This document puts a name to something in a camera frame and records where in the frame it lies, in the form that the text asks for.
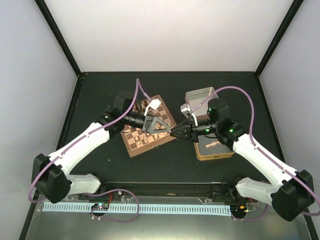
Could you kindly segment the light king piece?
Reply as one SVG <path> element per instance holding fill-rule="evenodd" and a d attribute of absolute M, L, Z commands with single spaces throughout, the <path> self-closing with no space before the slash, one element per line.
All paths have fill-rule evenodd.
<path fill-rule="evenodd" d="M 211 142 L 211 143 L 209 143 L 209 144 L 206 144 L 205 147 L 206 147 L 206 148 L 211 148 L 211 147 L 214 147 L 214 146 L 216 146 L 216 145 L 218 145 L 218 144 L 220 144 L 219 141 L 213 141 L 213 142 Z"/>

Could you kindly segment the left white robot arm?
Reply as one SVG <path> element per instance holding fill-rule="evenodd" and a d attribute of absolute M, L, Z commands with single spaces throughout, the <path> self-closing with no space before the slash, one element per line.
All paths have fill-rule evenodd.
<path fill-rule="evenodd" d="M 103 199 L 108 192 L 107 186 L 93 174 L 72 175 L 73 168 L 94 149 L 121 133 L 126 126 L 140 129 L 151 136 L 171 130 L 160 114 L 162 100 L 148 97 L 144 103 L 138 104 L 137 95 L 119 93 L 114 103 L 78 137 L 48 156 L 42 153 L 36 156 L 30 188 L 39 191 L 52 204 L 77 194 Z"/>

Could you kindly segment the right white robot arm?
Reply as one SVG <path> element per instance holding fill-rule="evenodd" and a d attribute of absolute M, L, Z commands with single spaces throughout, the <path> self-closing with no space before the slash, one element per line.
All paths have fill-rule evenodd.
<path fill-rule="evenodd" d="M 172 137 L 197 143 L 199 136 L 214 134 L 221 144 L 245 158 L 267 178 L 267 183 L 249 177 L 240 179 L 227 189 L 230 200 L 255 199 L 272 206 L 281 218 L 289 222 L 305 214 L 314 202 L 320 201 L 314 193 L 312 175 L 282 162 L 246 133 L 231 119 L 229 106 L 222 98 L 208 101 L 206 119 L 198 120 L 187 103 L 180 110 L 186 119 L 171 130 Z"/>

